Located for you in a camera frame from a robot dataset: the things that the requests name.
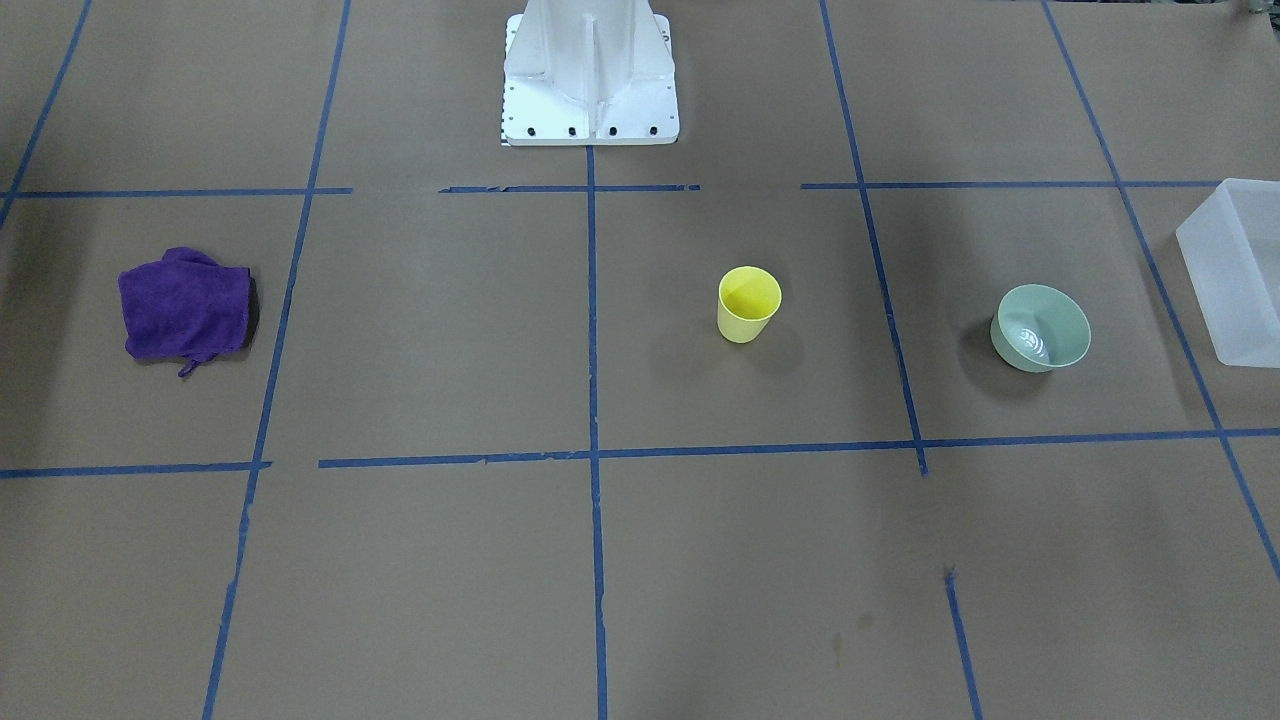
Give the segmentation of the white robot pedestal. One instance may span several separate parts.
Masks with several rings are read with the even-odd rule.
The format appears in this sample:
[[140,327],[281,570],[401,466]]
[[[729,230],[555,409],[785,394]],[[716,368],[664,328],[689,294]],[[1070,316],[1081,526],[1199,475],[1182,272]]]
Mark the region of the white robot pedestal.
[[529,1],[504,40],[503,145],[678,141],[671,24],[649,1]]

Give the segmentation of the green bowl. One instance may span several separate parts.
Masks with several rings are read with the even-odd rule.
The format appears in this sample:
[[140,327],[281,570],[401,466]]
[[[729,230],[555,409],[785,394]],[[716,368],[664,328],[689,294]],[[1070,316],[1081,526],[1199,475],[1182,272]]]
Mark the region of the green bowl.
[[1082,307],[1044,284],[1020,284],[1000,300],[989,341],[1010,366],[1046,373],[1079,363],[1091,350],[1092,328]]

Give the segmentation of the purple cloth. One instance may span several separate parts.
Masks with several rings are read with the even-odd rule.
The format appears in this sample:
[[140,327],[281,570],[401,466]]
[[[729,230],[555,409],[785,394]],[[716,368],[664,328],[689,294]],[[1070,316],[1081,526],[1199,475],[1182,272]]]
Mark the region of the purple cloth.
[[125,329],[124,350],[136,361],[183,360],[178,377],[250,338],[253,277],[247,266],[223,265],[189,247],[116,278]]

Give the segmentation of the yellow plastic cup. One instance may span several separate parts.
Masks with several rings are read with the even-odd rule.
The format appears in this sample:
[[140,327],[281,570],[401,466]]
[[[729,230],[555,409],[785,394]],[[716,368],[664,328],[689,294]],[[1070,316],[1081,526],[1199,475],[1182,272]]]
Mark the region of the yellow plastic cup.
[[717,287],[717,328],[728,342],[754,341],[780,310],[780,282],[759,266],[736,266]]

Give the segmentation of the clear plastic bin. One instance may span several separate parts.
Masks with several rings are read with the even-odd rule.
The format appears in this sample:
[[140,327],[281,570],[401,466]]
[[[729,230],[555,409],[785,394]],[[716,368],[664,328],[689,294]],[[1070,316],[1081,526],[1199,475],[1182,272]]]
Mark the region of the clear plastic bin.
[[1224,179],[1175,236],[1219,361],[1279,368],[1279,183]]

